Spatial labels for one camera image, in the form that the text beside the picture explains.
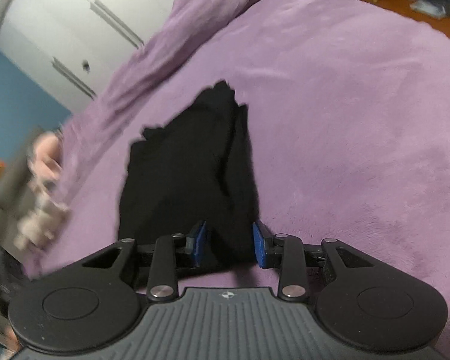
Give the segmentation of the black garment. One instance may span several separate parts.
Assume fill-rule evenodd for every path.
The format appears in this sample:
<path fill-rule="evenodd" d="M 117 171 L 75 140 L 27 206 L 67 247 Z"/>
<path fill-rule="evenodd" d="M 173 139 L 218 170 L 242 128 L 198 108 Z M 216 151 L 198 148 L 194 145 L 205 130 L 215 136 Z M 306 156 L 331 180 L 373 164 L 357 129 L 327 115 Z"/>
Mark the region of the black garment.
<path fill-rule="evenodd" d="M 119 238 L 146 246 L 204 223 L 197 274 L 252 264 L 259 209 L 247 105 L 239 105 L 222 80 L 167 125 L 147 127 L 142 136 L 130 146 Z"/>

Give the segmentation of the white plush toy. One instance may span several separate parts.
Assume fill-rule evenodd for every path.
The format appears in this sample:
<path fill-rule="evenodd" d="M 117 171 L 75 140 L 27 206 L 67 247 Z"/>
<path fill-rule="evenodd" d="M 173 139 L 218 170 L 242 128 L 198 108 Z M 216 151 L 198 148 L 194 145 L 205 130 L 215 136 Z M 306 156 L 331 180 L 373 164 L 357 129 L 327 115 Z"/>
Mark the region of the white plush toy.
<path fill-rule="evenodd" d="M 54 183 L 35 181 L 31 184 L 35 197 L 34 208 L 17 222 L 17 236 L 13 243 L 18 250 L 32 247 L 44 249 L 55 239 L 58 229 L 70 213 L 68 205 L 53 199 L 49 186 L 54 186 Z"/>

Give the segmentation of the purple bed cover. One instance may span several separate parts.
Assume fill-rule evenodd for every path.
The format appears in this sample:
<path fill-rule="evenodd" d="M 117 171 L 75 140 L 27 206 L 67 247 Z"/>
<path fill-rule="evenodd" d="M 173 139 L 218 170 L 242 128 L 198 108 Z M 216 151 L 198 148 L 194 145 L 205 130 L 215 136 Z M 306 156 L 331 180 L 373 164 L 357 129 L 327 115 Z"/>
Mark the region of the purple bed cover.
<path fill-rule="evenodd" d="M 175 0 L 161 30 L 63 125 L 71 214 L 25 269 L 117 236 L 131 143 L 226 80 L 249 107 L 261 220 L 337 238 L 435 287 L 449 307 L 450 39 L 358 0 Z"/>

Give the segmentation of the pink plush toy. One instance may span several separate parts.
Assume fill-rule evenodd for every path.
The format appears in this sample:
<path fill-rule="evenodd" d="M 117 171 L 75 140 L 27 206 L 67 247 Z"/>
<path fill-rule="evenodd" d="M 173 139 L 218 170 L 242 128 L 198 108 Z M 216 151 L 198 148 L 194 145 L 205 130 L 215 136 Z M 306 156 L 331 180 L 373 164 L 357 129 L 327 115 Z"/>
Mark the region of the pink plush toy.
<path fill-rule="evenodd" d="M 62 135 L 47 131 L 39 135 L 31 145 L 28 167 L 34 183 L 41 189 L 51 189 L 62 174 Z"/>

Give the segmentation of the white wardrobe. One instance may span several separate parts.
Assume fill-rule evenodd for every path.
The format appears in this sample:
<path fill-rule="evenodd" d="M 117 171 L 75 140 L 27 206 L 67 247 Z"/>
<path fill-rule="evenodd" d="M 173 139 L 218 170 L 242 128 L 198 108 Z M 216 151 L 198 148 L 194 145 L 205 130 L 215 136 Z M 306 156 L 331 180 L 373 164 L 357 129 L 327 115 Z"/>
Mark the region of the white wardrobe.
<path fill-rule="evenodd" d="M 164 24 L 175 0 L 0 0 L 0 51 L 80 112 Z"/>

